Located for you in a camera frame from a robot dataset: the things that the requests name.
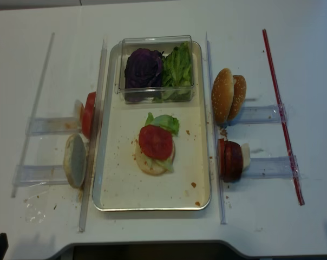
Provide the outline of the dark red meat patty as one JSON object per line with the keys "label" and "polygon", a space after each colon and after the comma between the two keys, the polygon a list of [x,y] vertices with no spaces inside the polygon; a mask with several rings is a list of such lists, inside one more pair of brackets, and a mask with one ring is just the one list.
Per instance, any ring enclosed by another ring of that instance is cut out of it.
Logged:
{"label": "dark red meat patty", "polygon": [[226,141],[224,182],[232,183],[239,180],[242,171],[243,156],[240,145],[233,141]]}

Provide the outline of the tomato slice in left rack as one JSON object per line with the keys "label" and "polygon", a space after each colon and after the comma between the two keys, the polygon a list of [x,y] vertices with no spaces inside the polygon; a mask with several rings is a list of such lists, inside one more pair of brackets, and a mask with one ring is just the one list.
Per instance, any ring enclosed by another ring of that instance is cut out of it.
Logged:
{"label": "tomato slice in left rack", "polygon": [[84,107],[84,113],[82,117],[82,134],[90,139],[91,126],[94,116],[94,107],[96,101],[96,92],[91,92],[87,96],[86,104]]}

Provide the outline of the green lettuce leaf on stack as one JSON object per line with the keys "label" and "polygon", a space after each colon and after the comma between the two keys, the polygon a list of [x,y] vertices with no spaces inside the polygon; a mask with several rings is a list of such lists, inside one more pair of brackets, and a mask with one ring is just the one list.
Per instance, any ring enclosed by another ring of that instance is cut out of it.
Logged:
{"label": "green lettuce leaf on stack", "polygon": [[161,127],[175,136],[179,134],[179,120],[171,115],[164,114],[154,117],[153,114],[149,112],[145,122],[145,126],[148,125]]}

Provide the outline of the red tomato slice right rack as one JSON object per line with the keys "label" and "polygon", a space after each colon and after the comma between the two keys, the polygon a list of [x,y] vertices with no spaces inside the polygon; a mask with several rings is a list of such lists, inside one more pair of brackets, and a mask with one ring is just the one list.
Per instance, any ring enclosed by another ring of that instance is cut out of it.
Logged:
{"label": "red tomato slice right rack", "polygon": [[218,139],[218,158],[219,158],[219,175],[221,180],[224,179],[225,173],[225,140]]}

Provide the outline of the green lettuce in box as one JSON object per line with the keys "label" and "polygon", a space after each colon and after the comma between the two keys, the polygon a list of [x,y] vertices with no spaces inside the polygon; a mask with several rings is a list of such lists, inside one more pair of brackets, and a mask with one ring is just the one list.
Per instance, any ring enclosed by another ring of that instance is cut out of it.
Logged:
{"label": "green lettuce in box", "polygon": [[173,48],[168,56],[162,57],[162,86],[185,87],[191,83],[191,55],[188,42],[183,42]]}

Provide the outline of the clear lower left track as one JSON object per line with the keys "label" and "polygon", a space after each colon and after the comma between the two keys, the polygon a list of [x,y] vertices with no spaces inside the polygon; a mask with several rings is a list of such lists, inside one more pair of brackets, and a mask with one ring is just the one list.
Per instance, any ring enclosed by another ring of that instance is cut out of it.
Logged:
{"label": "clear lower left track", "polygon": [[68,184],[62,165],[17,165],[12,184],[17,187]]}

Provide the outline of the clear track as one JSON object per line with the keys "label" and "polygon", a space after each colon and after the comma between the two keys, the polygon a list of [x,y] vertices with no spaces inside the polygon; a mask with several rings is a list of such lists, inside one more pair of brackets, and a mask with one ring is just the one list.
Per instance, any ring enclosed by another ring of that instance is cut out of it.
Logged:
{"label": "clear track", "polygon": [[81,123],[74,117],[29,118],[25,134],[27,136],[81,133]]}
{"label": "clear track", "polygon": [[280,124],[286,123],[287,116],[283,104],[269,106],[242,107],[238,115],[228,121],[228,125],[236,124]]}
{"label": "clear track", "polygon": [[299,178],[295,156],[251,158],[250,165],[242,172],[244,179],[291,179]]}
{"label": "clear track", "polygon": [[17,187],[68,184],[62,165],[17,165],[12,184]]}

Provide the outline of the cream rectangular metal tray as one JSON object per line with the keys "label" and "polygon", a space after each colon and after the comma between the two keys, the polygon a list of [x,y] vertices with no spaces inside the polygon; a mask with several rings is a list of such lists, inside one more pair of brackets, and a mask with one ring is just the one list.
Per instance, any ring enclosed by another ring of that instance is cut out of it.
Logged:
{"label": "cream rectangular metal tray", "polygon": [[[193,42],[192,52],[196,84],[191,101],[129,105],[117,91],[121,47],[111,50],[93,185],[93,202],[99,210],[201,210],[208,205],[208,113],[198,43]],[[136,141],[148,113],[179,120],[172,173],[153,176],[138,167]]]}

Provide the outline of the bottom bun slice on tray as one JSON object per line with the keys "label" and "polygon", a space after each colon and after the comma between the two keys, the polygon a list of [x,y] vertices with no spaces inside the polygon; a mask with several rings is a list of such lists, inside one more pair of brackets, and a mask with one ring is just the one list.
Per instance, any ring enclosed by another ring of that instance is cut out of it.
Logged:
{"label": "bottom bun slice on tray", "polygon": [[159,176],[164,173],[173,173],[173,161],[175,158],[175,143],[170,156],[166,160],[152,159],[146,156],[140,148],[139,143],[136,144],[135,158],[137,165],[141,171],[152,176]]}

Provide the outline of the purple cabbage leaf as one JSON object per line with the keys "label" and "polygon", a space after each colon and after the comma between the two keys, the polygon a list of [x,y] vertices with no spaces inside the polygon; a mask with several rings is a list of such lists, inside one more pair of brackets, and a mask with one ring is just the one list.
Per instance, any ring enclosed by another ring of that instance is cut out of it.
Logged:
{"label": "purple cabbage leaf", "polygon": [[139,48],[132,52],[125,68],[125,88],[153,88],[162,85],[162,53]]}

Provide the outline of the sesame bun top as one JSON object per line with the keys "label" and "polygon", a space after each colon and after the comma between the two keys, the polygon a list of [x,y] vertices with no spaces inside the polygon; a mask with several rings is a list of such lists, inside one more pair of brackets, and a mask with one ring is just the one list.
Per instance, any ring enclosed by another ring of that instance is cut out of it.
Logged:
{"label": "sesame bun top", "polygon": [[233,75],[229,68],[222,69],[214,80],[211,101],[216,123],[224,123],[230,113],[234,97]]}

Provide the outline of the clear lower right track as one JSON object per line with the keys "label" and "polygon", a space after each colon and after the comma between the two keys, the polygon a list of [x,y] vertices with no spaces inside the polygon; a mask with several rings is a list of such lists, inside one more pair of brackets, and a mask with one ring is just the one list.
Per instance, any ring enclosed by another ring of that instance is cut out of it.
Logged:
{"label": "clear lower right track", "polygon": [[242,172],[244,179],[291,179],[299,178],[295,156],[251,158],[250,165]]}

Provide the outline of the clear rail left of tray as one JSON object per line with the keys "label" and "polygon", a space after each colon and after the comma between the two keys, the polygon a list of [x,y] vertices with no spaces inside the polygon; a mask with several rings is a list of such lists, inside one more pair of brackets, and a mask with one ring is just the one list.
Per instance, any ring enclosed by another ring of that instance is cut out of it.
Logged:
{"label": "clear rail left of tray", "polygon": [[83,196],[82,196],[82,202],[81,202],[79,224],[78,224],[78,229],[77,229],[78,233],[83,233],[83,232],[85,232],[85,229],[86,229],[89,196],[90,196],[90,190],[91,190],[95,153],[96,153],[99,116],[100,116],[101,103],[102,103],[102,91],[103,91],[104,71],[105,71],[105,67],[106,67],[106,61],[107,61],[107,38],[104,38],[103,43],[102,43],[101,56],[100,56],[99,75],[98,75],[98,81],[97,81],[93,123],[91,125],[86,177],[84,180]]}

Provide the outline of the clear rail far left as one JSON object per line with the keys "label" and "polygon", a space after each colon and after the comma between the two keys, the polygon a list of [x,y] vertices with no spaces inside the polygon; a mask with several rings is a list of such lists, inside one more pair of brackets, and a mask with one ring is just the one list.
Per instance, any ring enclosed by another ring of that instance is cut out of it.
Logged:
{"label": "clear rail far left", "polygon": [[21,174],[23,172],[22,168],[23,168],[23,165],[24,165],[24,162],[25,162],[27,151],[28,151],[30,131],[31,131],[32,123],[33,123],[33,120],[34,120],[34,118],[36,116],[38,104],[39,104],[39,101],[40,101],[41,92],[42,92],[43,85],[44,85],[45,75],[46,75],[46,72],[47,72],[47,68],[48,68],[48,64],[49,64],[49,60],[50,60],[50,55],[51,55],[51,51],[52,51],[53,44],[54,44],[55,35],[56,35],[55,32],[51,33],[51,37],[50,37],[50,41],[49,41],[49,45],[48,45],[48,50],[47,50],[47,53],[45,55],[43,68],[42,68],[42,72],[41,72],[41,75],[40,75],[40,80],[39,80],[36,95],[35,95],[34,104],[33,104],[32,110],[31,110],[31,114],[30,114],[29,119],[28,119],[27,128],[25,130],[25,139],[24,139],[24,144],[23,144],[23,147],[22,147],[21,157],[20,157],[18,166],[16,167],[16,171],[15,171],[15,175],[14,175],[14,181],[12,183],[11,198],[16,197],[17,186],[15,185],[15,183],[16,183],[16,181],[19,180],[19,178],[21,177]]}

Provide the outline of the red plastic rail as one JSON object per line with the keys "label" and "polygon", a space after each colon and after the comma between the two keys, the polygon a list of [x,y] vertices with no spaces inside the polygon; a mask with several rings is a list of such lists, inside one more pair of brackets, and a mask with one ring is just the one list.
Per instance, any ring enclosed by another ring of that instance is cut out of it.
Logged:
{"label": "red plastic rail", "polygon": [[287,149],[287,154],[289,156],[293,184],[294,184],[298,204],[300,206],[304,206],[305,201],[303,198],[302,189],[301,189],[300,181],[299,181],[299,167],[298,167],[297,159],[296,159],[296,156],[294,155],[292,145],[291,145],[290,135],[289,135],[288,127],[287,127],[286,111],[285,111],[285,107],[284,107],[284,104],[282,103],[282,98],[280,95],[280,90],[279,90],[279,86],[278,86],[278,81],[277,81],[277,77],[276,77],[276,72],[275,72],[273,58],[272,58],[270,44],[269,44],[269,38],[268,38],[266,29],[262,30],[262,34],[263,34],[263,40],[264,40],[266,54],[267,54],[267,60],[268,60],[269,67],[270,67],[274,93],[275,93],[277,105],[279,108],[279,115],[280,115],[280,119],[281,119],[281,124],[282,124],[284,139],[285,139],[285,145],[286,145],[286,149]]}

